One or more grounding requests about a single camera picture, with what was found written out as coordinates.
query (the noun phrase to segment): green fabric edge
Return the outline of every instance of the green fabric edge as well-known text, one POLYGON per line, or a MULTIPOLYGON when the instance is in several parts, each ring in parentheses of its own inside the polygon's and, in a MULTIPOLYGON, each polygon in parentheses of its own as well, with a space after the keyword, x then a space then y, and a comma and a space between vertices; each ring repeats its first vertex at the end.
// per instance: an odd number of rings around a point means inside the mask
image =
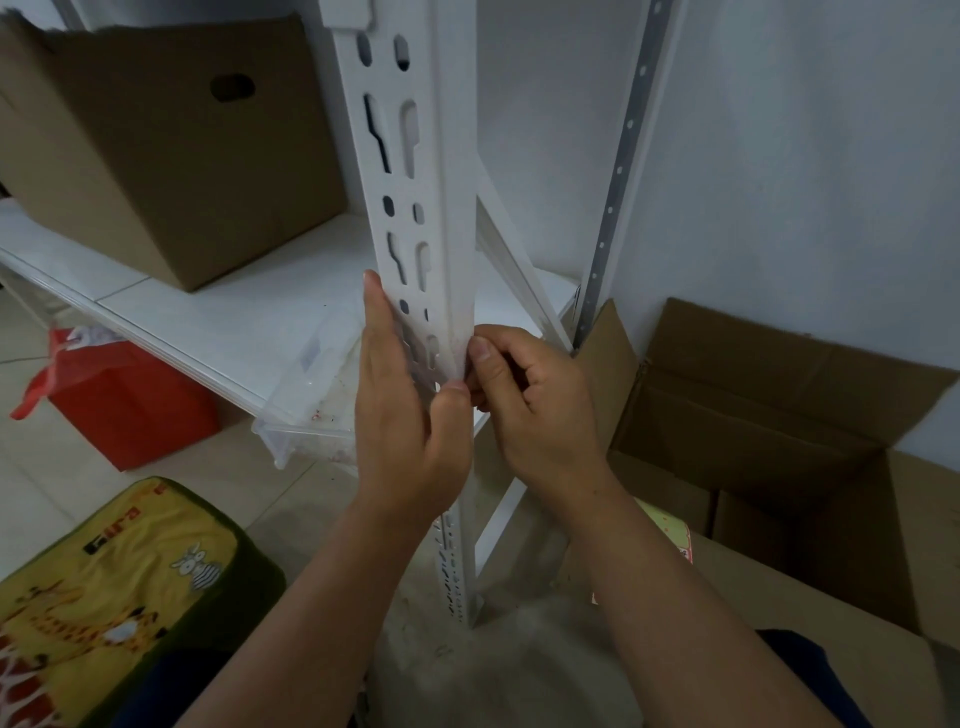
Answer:
POLYGON ((203 508, 214 520, 236 537, 237 550, 217 583, 178 619, 160 642, 143 656, 137 666, 78 724, 77 728, 106 728, 127 698, 139 687, 147 673, 163 655, 176 649, 207 648, 232 652, 267 616, 287 588, 283 570, 256 547, 250 536, 225 513, 208 503, 176 480, 151 475, 131 483, 123 492, 98 508, 70 533, 44 548, 37 556, 17 569, 19 573, 48 551, 69 538, 74 531, 95 519, 102 510, 123 497, 129 490, 147 480, 160 480, 203 508), (239 572, 241 578, 231 577, 239 572))

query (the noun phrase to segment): fingernail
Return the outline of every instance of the fingernail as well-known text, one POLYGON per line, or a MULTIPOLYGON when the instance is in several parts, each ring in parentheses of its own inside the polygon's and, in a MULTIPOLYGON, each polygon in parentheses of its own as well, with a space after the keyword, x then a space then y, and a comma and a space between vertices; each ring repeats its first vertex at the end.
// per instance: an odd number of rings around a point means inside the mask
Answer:
POLYGON ((483 361, 490 356, 490 342, 482 336, 471 336, 467 351, 474 362, 483 361))
POLYGON ((460 379, 449 379, 448 381, 444 382, 444 386, 442 386, 440 389, 441 391, 444 389, 455 389, 458 392, 463 392, 468 397, 470 396, 470 388, 467 387, 460 379))

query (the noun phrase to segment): tile floor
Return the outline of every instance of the tile floor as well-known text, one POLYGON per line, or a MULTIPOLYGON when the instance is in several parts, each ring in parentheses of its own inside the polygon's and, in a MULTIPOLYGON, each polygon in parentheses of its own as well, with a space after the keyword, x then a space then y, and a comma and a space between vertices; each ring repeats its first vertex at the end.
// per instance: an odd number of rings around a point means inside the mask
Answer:
MULTIPOLYGON (((46 401, 27 420, 6 417, 43 366, 45 351, 44 331, 0 290, 0 578, 137 478, 160 474, 248 529, 290 581, 354 493, 355 480, 330 465, 300 461, 276 470, 250 431, 251 418, 225 402, 219 434, 140 471, 118 473, 46 401)), ((486 500, 479 498, 478 507, 492 508, 495 499, 486 500)), ((511 528, 536 519, 536 502, 526 498, 518 514, 511 528)), ((563 544, 554 536, 543 542, 553 540, 556 557, 563 544)), ((525 544, 525 538, 508 529, 502 541, 525 544)), ((397 591, 372 666, 376 724, 641 723, 595 610, 542 596, 541 577, 551 571, 538 566, 535 549, 517 551, 533 569, 518 568, 498 547, 484 572, 488 607, 478 625, 465 630, 443 614, 433 549, 424 541, 397 591)))

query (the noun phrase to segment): red box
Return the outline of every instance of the red box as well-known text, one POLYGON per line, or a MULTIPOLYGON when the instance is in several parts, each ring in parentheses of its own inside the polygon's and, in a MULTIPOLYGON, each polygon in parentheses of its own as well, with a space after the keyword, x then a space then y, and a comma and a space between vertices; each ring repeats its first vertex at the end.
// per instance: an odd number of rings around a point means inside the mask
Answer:
POLYGON ((11 417, 22 420, 43 397, 119 471, 220 431, 201 384, 99 327, 50 331, 50 364, 11 417))

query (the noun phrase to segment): perforated metal strip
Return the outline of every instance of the perforated metal strip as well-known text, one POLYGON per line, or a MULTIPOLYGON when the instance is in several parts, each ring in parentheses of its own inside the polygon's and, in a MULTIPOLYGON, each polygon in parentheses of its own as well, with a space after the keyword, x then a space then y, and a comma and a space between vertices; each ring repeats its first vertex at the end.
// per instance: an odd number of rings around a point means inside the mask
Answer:
POLYGON ((650 3, 650 9, 647 11, 647 24, 643 29, 643 38, 640 41, 640 53, 636 60, 634 82, 630 89, 630 98, 627 101, 627 113, 620 132, 620 143, 616 149, 616 162, 610 178, 610 187, 607 190, 603 221, 600 223, 596 248, 593 250, 593 261, 590 263, 584 304, 580 309, 577 330, 573 337, 575 349, 578 349, 584 343, 584 338, 593 326, 597 305, 602 303, 599 301, 600 288, 607 273, 607 261, 610 258, 613 231, 616 230, 620 219, 623 194, 630 177, 630 168, 634 163, 640 128, 645 121, 647 102, 650 100, 650 91, 653 87, 654 75, 657 72, 657 63, 660 60, 660 51, 666 37, 673 3, 674 0, 654 0, 650 3))

